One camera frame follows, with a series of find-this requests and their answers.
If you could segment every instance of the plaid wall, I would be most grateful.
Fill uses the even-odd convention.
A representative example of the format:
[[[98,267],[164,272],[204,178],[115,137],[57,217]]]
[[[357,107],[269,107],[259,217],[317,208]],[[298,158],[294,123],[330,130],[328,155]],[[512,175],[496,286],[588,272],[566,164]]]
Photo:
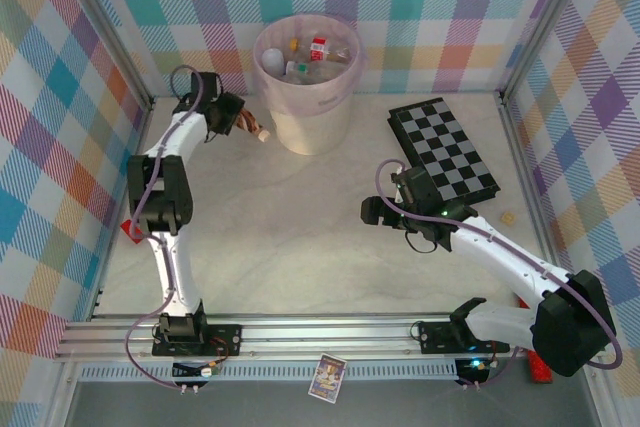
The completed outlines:
[[[640,0],[570,0],[514,114],[564,267],[602,279],[640,425]]]
[[[0,426],[35,422],[142,114],[77,0],[0,0]]]
[[[301,12],[337,14],[369,56],[364,92],[495,90],[546,0],[103,0],[152,91],[166,95],[186,62],[251,90],[250,49],[266,23]],[[186,86],[186,77],[182,79]]]

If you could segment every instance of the black and white checkered board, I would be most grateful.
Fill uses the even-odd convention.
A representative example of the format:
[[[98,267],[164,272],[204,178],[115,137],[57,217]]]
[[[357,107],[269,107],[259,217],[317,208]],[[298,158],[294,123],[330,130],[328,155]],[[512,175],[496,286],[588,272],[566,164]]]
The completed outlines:
[[[425,166],[442,200],[473,204],[495,197],[500,187],[444,100],[400,107],[389,114],[409,162]]]

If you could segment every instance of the purple cable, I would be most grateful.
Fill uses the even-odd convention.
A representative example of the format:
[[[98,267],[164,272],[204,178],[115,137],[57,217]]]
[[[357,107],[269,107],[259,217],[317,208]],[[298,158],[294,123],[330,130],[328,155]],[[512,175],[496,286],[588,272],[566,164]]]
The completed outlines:
[[[384,166],[388,164],[400,164],[400,166],[402,167],[402,170],[404,170],[405,163],[398,159],[388,159],[382,162],[378,166],[378,169],[376,170],[376,190],[378,191],[378,195],[380,196],[382,201],[391,210],[409,219],[420,220],[422,222],[434,222],[439,224],[455,225],[458,228],[466,229],[478,235],[481,235],[486,239],[491,238],[491,234],[489,232],[479,227],[476,227],[474,225],[465,224],[463,222],[458,222],[457,220],[453,220],[453,219],[443,219],[441,217],[428,217],[425,215],[412,214],[411,212],[407,212],[395,206],[392,202],[389,201],[389,199],[387,199],[386,195],[384,195],[384,191],[382,190],[382,185],[380,184],[380,174],[382,173],[382,169],[384,168]],[[582,295],[580,295],[573,287],[568,285],[566,282],[563,282],[558,277],[553,275],[551,272],[547,272],[542,266],[538,265],[536,261],[528,257],[526,254],[520,252],[518,249],[509,245],[507,242],[504,242],[499,237],[493,237],[493,242],[500,245],[503,249],[505,249],[510,254],[513,254],[516,257],[518,257],[520,260],[526,262],[531,267],[533,267],[537,272],[543,274],[546,278],[556,283],[562,289],[566,290],[571,296],[573,296],[578,302],[580,302],[580,304],[587,310],[587,312],[589,312],[589,314],[593,316],[593,318],[598,323],[598,325],[600,325],[602,330],[604,330],[604,332],[607,334],[607,337],[609,337],[609,340],[611,341],[611,345],[613,345],[613,349],[616,353],[616,358],[610,364],[602,364],[599,362],[589,361],[587,362],[587,365],[591,367],[595,367],[597,369],[603,369],[603,370],[613,370],[620,367],[620,365],[622,364],[622,347],[620,347],[620,342],[618,342],[618,339],[613,333],[613,330],[611,330],[611,327],[609,327],[609,324],[607,324],[607,322],[602,318],[602,316],[598,313],[598,311],[594,309],[593,306],[589,304],[589,302],[587,302],[587,300]]]
[[[138,239],[154,240],[160,246],[160,249],[162,250],[162,256],[164,257],[164,265],[167,270],[167,282],[169,284],[167,289],[167,298],[162,303],[162,305],[158,307],[156,310],[154,310],[153,312],[150,312],[149,314],[145,314],[142,317],[140,317],[138,320],[136,320],[131,325],[131,327],[129,327],[129,330],[127,330],[127,333],[124,336],[124,351],[127,354],[127,357],[129,358],[129,361],[131,362],[131,364],[149,380],[152,380],[156,384],[162,385],[163,387],[168,387],[170,389],[175,389],[175,390],[182,390],[182,389],[175,384],[166,382],[164,380],[161,380],[155,377],[154,375],[144,370],[140,364],[138,364],[138,362],[133,358],[133,355],[131,355],[131,351],[129,350],[129,339],[131,338],[131,334],[133,333],[133,331],[140,324],[142,324],[142,322],[160,314],[164,309],[166,309],[167,306],[171,303],[171,300],[173,299],[173,296],[176,292],[175,279],[173,277],[173,268],[171,265],[171,254],[169,253],[169,249],[167,248],[167,242],[151,234],[143,234],[142,236],[138,236],[136,234],[135,229],[138,225],[138,220],[140,218],[140,214],[142,213],[142,209],[144,208],[144,205],[147,203],[147,200],[151,195],[151,191],[153,190],[154,184],[158,180],[158,174],[160,173],[160,164],[162,162],[162,153],[164,152],[164,149],[167,146],[167,142],[169,141],[169,138],[176,131],[176,129],[180,127],[183,124],[183,122],[187,120],[187,118],[195,111],[195,109],[200,104],[200,101],[202,100],[202,92],[204,90],[204,82],[202,80],[202,76],[196,69],[194,69],[190,65],[183,64],[173,69],[173,72],[171,72],[171,76],[169,77],[169,84],[171,86],[171,90],[175,92],[175,88],[173,86],[173,77],[175,76],[176,72],[181,69],[190,70],[191,72],[194,73],[194,75],[198,79],[198,95],[196,95],[195,101],[193,102],[193,105],[191,106],[191,108],[187,112],[185,112],[185,114],[180,118],[180,120],[177,123],[173,124],[167,130],[164,136],[162,136],[162,139],[160,140],[160,145],[158,146],[158,152],[156,153],[156,160],[153,164],[153,171],[151,172],[151,178],[149,179],[147,188],[142,194],[142,198],[140,199],[140,202],[138,203],[138,206],[136,207],[136,210],[133,213],[133,217],[131,218],[131,225],[129,226],[129,236],[131,238],[136,240]]]

